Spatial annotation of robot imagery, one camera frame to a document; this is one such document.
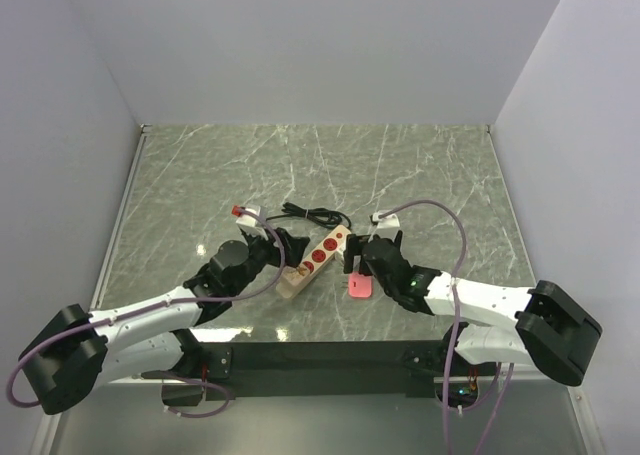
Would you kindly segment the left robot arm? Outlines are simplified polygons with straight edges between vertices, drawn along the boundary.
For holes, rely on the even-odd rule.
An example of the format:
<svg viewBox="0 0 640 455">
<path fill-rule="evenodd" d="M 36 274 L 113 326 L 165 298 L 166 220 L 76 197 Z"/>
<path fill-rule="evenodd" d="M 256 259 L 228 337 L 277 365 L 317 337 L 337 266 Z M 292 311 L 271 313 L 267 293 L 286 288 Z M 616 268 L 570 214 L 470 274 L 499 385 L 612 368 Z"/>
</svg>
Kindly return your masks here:
<svg viewBox="0 0 640 455">
<path fill-rule="evenodd" d="M 251 298 L 246 289 L 266 266 L 297 267 L 309 243 L 283 228 L 245 234 L 224 242 L 193 277 L 163 295 L 110 310 L 61 309 L 19 356 L 17 369 L 35 405 L 54 415 L 114 380 L 158 371 L 193 374 L 204 355 L 191 328 Z"/>
</svg>

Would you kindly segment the pink cube socket adapter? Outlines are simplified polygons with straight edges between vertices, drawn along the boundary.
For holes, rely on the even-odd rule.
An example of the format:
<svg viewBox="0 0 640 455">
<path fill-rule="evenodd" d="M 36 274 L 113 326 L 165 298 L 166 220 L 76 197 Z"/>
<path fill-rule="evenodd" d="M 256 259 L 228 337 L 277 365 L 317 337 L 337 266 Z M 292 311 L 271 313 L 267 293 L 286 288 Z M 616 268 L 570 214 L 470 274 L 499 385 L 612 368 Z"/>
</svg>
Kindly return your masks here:
<svg viewBox="0 0 640 455">
<path fill-rule="evenodd" d="M 294 288 L 304 287 L 312 274 L 313 271 L 305 264 L 301 264 L 298 267 L 286 267 L 281 276 L 281 281 Z"/>
</svg>

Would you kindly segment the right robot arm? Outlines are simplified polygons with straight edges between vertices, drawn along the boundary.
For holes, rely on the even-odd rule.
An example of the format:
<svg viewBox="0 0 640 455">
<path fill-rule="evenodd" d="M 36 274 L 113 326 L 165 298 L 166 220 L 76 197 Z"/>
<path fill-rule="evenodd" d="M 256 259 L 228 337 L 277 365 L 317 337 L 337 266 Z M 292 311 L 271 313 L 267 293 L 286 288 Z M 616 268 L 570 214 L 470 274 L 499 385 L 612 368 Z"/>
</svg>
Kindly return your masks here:
<svg viewBox="0 0 640 455">
<path fill-rule="evenodd" d="M 344 270 L 372 275 L 409 312 L 459 317 L 456 339 L 438 352 L 444 370 L 460 374 L 490 362 L 530 365 L 560 384 L 582 384 L 602 327 L 564 289 L 545 280 L 502 287 L 456 279 L 411 264 L 400 246 L 399 237 L 350 235 Z"/>
</svg>

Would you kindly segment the beige power strip red sockets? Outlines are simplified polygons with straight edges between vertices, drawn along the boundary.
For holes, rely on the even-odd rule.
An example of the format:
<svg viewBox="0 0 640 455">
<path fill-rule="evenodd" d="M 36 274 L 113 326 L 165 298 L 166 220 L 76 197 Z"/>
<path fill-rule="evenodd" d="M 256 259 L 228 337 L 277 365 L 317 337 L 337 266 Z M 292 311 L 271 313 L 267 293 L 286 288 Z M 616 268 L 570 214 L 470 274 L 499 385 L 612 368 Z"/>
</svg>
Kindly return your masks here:
<svg viewBox="0 0 640 455">
<path fill-rule="evenodd" d="M 333 229 L 302 260 L 301 264 L 305 264 L 313 271 L 308 283 L 304 287 L 294 288 L 283 283 L 280 277 L 276 284 L 276 292 L 284 299 L 292 299 L 299 295 L 332 260 L 343 254 L 346 237 L 349 234 L 351 234 L 351 231 L 344 225 L 339 225 Z"/>
</svg>

